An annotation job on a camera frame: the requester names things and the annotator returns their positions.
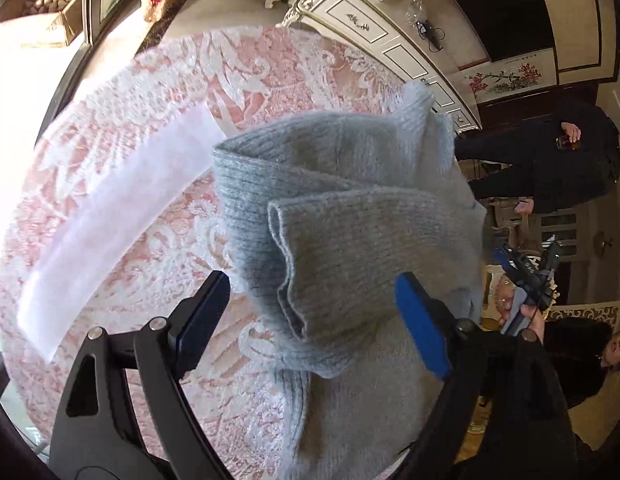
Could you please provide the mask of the grey knitted sweater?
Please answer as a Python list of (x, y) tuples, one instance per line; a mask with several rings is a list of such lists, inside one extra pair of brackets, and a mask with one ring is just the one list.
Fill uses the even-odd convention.
[(213, 151), (232, 259), (273, 338), (283, 479), (375, 478), (423, 429), (441, 384), (395, 305), (400, 274), (479, 315), (485, 211), (432, 102), (411, 82), (389, 114), (296, 115)]

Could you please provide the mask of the seated person with glasses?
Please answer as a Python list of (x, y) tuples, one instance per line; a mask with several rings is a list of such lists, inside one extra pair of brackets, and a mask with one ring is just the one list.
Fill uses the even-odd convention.
[(544, 346), (569, 410), (596, 396), (606, 377), (620, 370), (620, 330), (602, 321), (549, 321)]

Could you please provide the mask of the standing man in black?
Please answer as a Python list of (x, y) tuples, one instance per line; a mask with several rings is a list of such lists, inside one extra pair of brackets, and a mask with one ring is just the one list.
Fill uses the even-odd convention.
[[(561, 151), (558, 136), (580, 140)], [(547, 118), (499, 133), (455, 140), (457, 160), (507, 167), (469, 182), (476, 200), (517, 198), (517, 214), (549, 214), (611, 192), (620, 178), (620, 129), (596, 105), (568, 102)]]

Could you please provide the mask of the dark glass jar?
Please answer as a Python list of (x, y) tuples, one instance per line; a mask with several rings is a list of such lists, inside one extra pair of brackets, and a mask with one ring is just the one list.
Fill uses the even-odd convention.
[(556, 139), (556, 146), (558, 150), (561, 151), (575, 151), (581, 147), (581, 141), (572, 141), (570, 136), (564, 134), (563, 136), (558, 136), (558, 138)]

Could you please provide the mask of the pink floral lace tablecloth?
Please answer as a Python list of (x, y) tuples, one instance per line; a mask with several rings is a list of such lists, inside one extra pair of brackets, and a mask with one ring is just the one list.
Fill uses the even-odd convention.
[(172, 40), (44, 133), (0, 270), (60, 479), (372, 479), (441, 384), (412, 272), (479, 307), (484, 208), (421, 82), (313, 32)]

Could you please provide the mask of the plum blossom painting panel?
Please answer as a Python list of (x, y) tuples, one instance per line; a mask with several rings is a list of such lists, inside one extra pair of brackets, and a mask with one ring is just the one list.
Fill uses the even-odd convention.
[(557, 84), (555, 51), (543, 49), (485, 62), (461, 74), (478, 103), (510, 98)]

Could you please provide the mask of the cream ornate TV cabinet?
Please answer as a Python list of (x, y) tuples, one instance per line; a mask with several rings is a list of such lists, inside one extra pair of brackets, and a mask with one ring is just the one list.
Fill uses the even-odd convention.
[(450, 115), (458, 133), (479, 129), (481, 120), (474, 93), (464, 80), (452, 48), (458, 21), (445, 13), (451, 0), (416, 0), (442, 22), (436, 46), (418, 34), (407, 13), (414, 0), (287, 0), (282, 27), (310, 27), (319, 34), (351, 44), (389, 68), (404, 81), (427, 84), (435, 95), (433, 109)]

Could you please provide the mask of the black television screen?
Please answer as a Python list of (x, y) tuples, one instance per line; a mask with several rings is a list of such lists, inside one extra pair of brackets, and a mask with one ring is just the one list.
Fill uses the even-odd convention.
[(555, 46), (545, 0), (455, 0), (491, 61)]

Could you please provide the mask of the cardboard box of nuts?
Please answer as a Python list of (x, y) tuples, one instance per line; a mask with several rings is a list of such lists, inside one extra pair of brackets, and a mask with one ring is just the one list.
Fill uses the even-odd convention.
[(0, 9), (0, 39), (11, 46), (67, 47), (82, 27), (82, 0), (7, 0)]

